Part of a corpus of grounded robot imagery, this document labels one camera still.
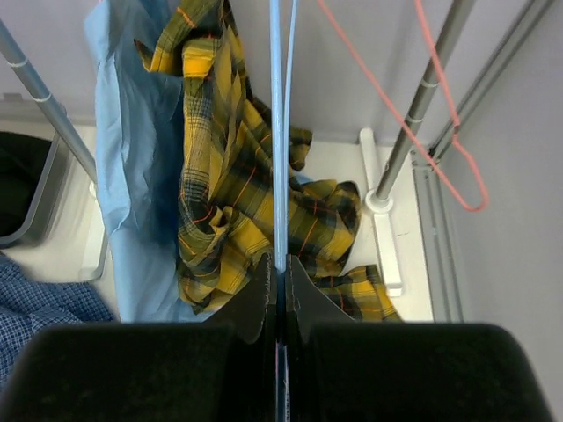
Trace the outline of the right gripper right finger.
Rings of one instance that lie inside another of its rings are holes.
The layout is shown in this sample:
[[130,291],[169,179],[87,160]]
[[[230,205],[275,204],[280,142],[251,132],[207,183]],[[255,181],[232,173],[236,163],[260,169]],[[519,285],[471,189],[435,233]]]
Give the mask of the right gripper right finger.
[[299,259],[285,280],[291,421],[549,421],[516,339],[492,324],[356,322]]

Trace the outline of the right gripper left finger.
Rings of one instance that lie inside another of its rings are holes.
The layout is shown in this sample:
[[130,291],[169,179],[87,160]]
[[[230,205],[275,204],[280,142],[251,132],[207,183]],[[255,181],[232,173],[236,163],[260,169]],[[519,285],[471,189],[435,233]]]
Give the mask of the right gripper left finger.
[[275,270],[264,254],[194,324],[68,324],[36,335],[1,396],[4,421],[273,421]]

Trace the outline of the dark blue checked shirt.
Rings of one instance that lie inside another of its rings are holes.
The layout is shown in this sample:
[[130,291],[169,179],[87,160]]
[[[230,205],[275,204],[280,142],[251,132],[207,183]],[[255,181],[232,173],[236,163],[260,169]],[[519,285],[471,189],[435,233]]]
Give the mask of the dark blue checked shirt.
[[1,256],[1,387],[35,334],[52,325],[113,322],[115,317],[88,282],[29,280]]

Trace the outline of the blue hanger for checked shirt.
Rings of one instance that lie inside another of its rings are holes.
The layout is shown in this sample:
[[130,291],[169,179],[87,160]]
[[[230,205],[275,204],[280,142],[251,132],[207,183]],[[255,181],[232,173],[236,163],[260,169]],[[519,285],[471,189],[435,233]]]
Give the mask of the blue hanger for checked shirt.
[[[272,99],[273,181],[274,181],[274,262],[276,271],[286,271],[289,231],[289,136],[290,100],[296,15],[298,2],[291,3],[288,41],[282,41],[282,3],[269,3],[270,82]],[[287,55],[282,55],[282,47]]]

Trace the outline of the black shirt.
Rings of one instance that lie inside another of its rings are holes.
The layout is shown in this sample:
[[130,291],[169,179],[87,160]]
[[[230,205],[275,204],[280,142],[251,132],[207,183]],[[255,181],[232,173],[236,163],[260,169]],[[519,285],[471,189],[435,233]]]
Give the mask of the black shirt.
[[1,236],[22,226],[50,147],[48,140],[1,132]]

